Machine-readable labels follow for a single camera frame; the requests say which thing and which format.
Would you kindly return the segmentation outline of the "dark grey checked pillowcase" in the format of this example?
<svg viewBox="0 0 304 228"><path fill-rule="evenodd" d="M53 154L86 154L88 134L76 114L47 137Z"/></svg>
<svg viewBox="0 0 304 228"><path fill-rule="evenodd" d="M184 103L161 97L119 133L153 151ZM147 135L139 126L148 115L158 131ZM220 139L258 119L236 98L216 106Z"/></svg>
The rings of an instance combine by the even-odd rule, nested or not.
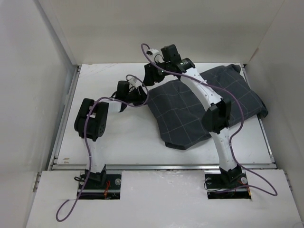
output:
<svg viewBox="0 0 304 228"><path fill-rule="evenodd" d="M232 101L229 124L234 126L252 116L266 117L268 110L262 99L250 89L241 67L230 64L218 66L200 75L224 99L231 99L232 93L239 104ZM180 80L172 80L149 91L147 105L155 117L160 137L165 146L186 150L195 144L211 138L203 128L201 119L205 110L194 93Z"/></svg>

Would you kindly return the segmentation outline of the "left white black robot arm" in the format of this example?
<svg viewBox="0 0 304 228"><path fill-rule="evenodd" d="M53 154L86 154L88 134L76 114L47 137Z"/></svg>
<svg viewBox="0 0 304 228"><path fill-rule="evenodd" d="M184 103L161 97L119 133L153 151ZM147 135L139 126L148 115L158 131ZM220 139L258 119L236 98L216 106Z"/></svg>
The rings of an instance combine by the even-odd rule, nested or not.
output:
<svg viewBox="0 0 304 228"><path fill-rule="evenodd" d="M149 90L140 79L121 80L110 97L83 99L74 122L74 130L84 140L87 149L85 173L78 178L82 186L102 188L107 182L106 165L96 148L104 135L109 114L121 113L126 107L141 107L149 98Z"/></svg>

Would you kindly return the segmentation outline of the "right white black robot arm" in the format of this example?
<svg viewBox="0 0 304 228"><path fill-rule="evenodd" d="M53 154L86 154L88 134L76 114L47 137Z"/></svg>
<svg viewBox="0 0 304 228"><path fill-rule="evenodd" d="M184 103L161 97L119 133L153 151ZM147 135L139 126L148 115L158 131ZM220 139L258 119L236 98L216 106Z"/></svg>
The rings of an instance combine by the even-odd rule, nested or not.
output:
<svg viewBox="0 0 304 228"><path fill-rule="evenodd" d="M210 133L219 157L221 188L228 190L236 187L244 174L233 152L233 137L229 135L231 101L216 93L217 87L209 85L200 76L190 59L181 59L174 44L156 50L142 43L141 50L149 61L145 78L150 84L160 82L168 75L176 76L201 102L205 109L202 125Z"/></svg>

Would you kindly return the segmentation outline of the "aluminium front rail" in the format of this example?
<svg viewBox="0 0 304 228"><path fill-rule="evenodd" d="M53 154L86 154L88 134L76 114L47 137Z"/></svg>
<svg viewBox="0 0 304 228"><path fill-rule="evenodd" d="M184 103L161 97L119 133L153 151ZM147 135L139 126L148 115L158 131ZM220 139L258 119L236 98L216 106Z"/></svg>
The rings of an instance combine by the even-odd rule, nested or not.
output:
<svg viewBox="0 0 304 228"><path fill-rule="evenodd" d="M275 163L268 164L248 164L244 165L246 168L251 170L272 170L277 169ZM49 171L64 171L64 170L84 170L86 165L59 165L53 164L49 167ZM106 165L107 170L118 171L118 170L218 170L218 165L139 165L139 164L108 164Z"/></svg>

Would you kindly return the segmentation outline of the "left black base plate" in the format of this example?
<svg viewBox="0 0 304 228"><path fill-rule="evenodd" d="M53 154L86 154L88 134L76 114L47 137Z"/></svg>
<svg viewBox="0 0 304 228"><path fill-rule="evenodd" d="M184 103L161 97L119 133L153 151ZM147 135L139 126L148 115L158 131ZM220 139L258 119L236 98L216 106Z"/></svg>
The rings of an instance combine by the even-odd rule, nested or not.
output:
<svg viewBox="0 0 304 228"><path fill-rule="evenodd" d="M74 177L74 180L78 182L78 190L76 196L80 195L80 200L119 200L121 193L121 174L107 174L105 180L97 182L94 180L88 180L84 190L81 192L81 188L85 182L85 175L80 177Z"/></svg>

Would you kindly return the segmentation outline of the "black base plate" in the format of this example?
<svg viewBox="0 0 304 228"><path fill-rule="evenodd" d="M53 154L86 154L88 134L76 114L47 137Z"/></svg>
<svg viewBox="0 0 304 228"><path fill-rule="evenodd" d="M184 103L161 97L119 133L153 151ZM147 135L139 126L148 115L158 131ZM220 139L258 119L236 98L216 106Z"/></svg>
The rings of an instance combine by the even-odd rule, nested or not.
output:
<svg viewBox="0 0 304 228"><path fill-rule="evenodd" d="M249 187L246 187L247 184L245 173L242 173L240 177L231 183L225 183L219 173L207 173L205 174L204 189L207 191L209 200L250 200L251 193Z"/></svg>
<svg viewBox="0 0 304 228"><path fill-rule="evenodd" d="M76 196L80 195L80 200L119 200L121 193L121 174L107 174L105 180L97 182L94 180L88 180L84 190L81 192L81 188L85 182L85 175L80 177L74 177L74 180L78 182L78 190Z"/></svg>

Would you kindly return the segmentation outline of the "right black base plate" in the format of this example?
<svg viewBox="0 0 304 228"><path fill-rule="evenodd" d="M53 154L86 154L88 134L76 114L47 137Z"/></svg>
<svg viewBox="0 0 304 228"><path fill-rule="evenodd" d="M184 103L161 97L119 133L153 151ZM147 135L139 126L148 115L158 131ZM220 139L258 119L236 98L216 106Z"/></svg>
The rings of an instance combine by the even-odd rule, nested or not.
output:
<svg viewBox="0 0 304 228"><path fill-rule="evenodd" d="M249 187L246 187L247 184L245 173L242 173L240 177L231 183L225 183L219 173L207 173L205 174L204 189L207 191L209 200L250 200L251 193Z"/></svg>

